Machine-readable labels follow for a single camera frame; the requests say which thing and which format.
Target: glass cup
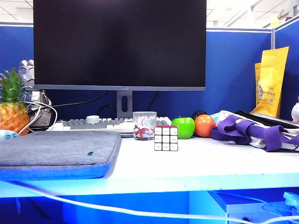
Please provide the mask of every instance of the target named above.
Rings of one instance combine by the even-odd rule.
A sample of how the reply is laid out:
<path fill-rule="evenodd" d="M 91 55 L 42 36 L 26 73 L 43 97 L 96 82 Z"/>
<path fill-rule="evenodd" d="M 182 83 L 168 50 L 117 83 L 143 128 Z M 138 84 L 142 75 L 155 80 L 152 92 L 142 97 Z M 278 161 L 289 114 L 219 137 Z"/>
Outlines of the glass cup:
<path fill-rule="evenodd" d="M 157 112 L 133 112 L 135 124 L 134 138 L 137 140 L 154 139 L 154 130 L 157 125 Z"/>

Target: green apple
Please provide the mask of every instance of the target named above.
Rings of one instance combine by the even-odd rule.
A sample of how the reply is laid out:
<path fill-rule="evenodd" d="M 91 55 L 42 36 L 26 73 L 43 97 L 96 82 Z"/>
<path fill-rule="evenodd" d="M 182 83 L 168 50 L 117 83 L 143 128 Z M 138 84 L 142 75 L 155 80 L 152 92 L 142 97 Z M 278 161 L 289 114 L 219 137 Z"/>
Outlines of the green apple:
<path fill-rule="evenodd" d="M 195 123 L 192 118 L 175 118 L 172 120 L 171 125 L 178 126 L 178 138 L 179 139 L 188 139 L 190 138 L 195 131 Z"/>

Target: purple strap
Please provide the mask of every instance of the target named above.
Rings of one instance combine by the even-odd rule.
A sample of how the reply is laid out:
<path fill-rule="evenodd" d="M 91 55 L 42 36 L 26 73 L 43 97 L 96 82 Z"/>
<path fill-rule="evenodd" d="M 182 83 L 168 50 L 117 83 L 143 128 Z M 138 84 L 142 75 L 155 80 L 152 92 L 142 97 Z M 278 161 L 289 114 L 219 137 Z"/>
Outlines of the purple strap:
<path fill-rule="evenodd" d="M 239 145 L 247 145 L 250 143 L 250 136 L 264 139 L 267 152 L 281 149 L 282 142 L 299 145 L 299 135 L 288 139 L 280 132 L 287 132 L 282 126 L 273 126 L 263 128 L 253 125 L 254 123 L 248 120 L 242 120 L 235 123 L 239 117 L 235 115 L 228 116 L 225 120 L 219 123 L 215 128 L 212 128 L 212 138 L 215 140 L 234 141 Z"/>

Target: ceiling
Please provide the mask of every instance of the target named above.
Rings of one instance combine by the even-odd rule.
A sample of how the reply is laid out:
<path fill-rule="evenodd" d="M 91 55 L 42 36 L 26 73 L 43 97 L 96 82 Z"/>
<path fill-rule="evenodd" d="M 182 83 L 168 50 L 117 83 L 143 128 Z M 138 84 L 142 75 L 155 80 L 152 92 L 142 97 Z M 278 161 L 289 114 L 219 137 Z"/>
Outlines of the ceiling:
<path fill-rule="evenodd" d="M 207 0 L 207 28 L 272 28 L 296 16 L 299 0 Z M 0 0 L 1 22 L 33 22 L 33 0 Z"/>

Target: pineapple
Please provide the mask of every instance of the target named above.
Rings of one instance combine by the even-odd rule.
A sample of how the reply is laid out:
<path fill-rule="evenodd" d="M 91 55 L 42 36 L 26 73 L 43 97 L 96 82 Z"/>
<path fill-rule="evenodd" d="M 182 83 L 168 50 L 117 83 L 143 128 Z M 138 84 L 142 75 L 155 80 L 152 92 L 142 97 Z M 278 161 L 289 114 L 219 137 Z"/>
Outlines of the pineapple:
<path fill-rule="evenodd" d="M 0 97 L 0 129 L 19 132 L 25 125 L 29 123 L 29 116 L 27 109 L 23 103 L 20 102 L 22 95 L 26 94 L 21 92 L 22 80 L 15 72 L 15 68 L 11 72 L 6 71 L 7 76 L 0 73 L 1 92 Z M 20 135 L 28 133 L 29 127 L 23 130 Z"/>

